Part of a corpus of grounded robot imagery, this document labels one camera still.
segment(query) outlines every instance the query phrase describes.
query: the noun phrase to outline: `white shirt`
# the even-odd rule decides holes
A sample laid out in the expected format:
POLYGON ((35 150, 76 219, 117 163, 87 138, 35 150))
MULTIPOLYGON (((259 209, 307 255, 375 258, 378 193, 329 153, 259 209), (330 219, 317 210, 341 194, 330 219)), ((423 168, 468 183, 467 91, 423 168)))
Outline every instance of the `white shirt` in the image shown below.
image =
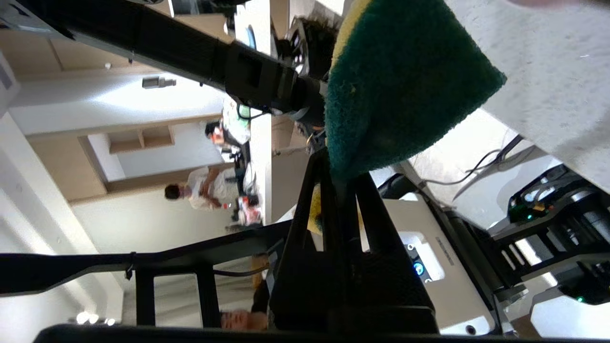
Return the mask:
MULTIPOLYGON (((208 199, 199 195, 201 184, 206 181, 209 172, 209 168, 203 167, 191 172, 191 174, 188 176, 187 184, 189 188, 191 188, 191 196, 188 198, 188 200, 194 209, 214 208, 208 199)), ((225 181, 226 178, 234 177, 234 169, 225 169, 221 171, 216 177, 216 180, 210 184, 208 195, 218 199, 221 204, 235 202, 235 199, 239 197, 237 183, 225 181)))

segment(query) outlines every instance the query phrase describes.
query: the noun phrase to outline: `green scouring sponge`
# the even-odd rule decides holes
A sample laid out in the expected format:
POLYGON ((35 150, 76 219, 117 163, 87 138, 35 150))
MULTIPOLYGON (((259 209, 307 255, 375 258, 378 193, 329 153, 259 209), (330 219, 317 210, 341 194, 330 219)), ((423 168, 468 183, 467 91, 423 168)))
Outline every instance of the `green scouring sponge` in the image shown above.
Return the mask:
POLYGON ((344 178, 426 149, 506 82, 443 0, 356 0, 332 63, 328 150, 344 178))

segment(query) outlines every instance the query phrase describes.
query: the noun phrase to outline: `wooden shelf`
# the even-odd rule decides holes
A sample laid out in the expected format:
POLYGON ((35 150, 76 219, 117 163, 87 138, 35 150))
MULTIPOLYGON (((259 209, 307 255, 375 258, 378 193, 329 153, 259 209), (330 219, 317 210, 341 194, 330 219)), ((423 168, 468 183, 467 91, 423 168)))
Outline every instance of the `wooden shelf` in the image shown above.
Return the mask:
POLYGON ((171 126, 167 125, 111 132, 108 134, 108 138, 110 140, 110 154, 174 145, 174 132, 171 126))

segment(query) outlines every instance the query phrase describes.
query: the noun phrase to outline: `table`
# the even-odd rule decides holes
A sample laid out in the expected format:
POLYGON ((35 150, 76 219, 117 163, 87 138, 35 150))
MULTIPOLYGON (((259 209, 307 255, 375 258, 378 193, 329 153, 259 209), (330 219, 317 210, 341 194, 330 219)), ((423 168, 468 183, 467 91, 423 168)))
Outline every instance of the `table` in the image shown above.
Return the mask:
MULTIPOLYGON (((235 16, 235 38, 248 43, 245 28, 252 26, 256 38, 256 49, 264 54, 271 54, 271 11, 269 0, 251 0, 246 2, 245 10, 239 6, 235 16)), ((251 115, 261 111, 251 109, 251 115)), ((256 184, 259 188, 260 206, 263 224, 271 219, 271 117, 264 115, 250 123, 250 158, 256 173, 256 184)))

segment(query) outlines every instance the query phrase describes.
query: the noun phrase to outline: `man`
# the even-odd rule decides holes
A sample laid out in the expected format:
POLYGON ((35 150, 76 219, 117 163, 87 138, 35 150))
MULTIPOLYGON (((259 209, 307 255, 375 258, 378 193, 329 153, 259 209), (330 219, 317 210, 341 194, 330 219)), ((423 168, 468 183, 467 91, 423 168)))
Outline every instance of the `man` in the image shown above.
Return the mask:
POLYGON ((236 309, 221 312, 220 323, 223 329, 229 330, 266 330, 267 306, 269 306, 269 288, 267 282, 262 280, 254 292, 252 309, 236 309))
POLYGON ((206 125, 206 137, 216 145, 232 145, 240 148, 242 144, 235 139, 228 130, 225 130, 220 121, 206 125))
POLYGON ((235 204, 240 196, 238 183, 243 183, 244 170, 203 167, 188 176, 186 184, 170 184, 165 188, 168 200, 188 199, 194 209, 216 209, 235 204))

